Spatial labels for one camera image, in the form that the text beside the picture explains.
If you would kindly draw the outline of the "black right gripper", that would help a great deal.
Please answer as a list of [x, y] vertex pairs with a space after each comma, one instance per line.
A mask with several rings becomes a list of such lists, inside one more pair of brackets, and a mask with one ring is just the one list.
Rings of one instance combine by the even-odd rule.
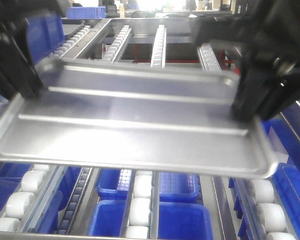
[[248, 0], [239, 14], [194, 17], [192, 40], [239, 48], [237, 121], [269, 120], [300, 100], [300, 0]]

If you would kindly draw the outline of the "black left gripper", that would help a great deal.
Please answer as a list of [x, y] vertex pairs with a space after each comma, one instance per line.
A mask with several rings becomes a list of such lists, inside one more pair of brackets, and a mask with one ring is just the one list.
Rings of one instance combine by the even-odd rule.
[[27, 41], [28, 18], [49, 13], [65, 15], [68, 0], [0, 0], [0, 95], [16, 93], [36, 98], [43, 83], [35, 69]]

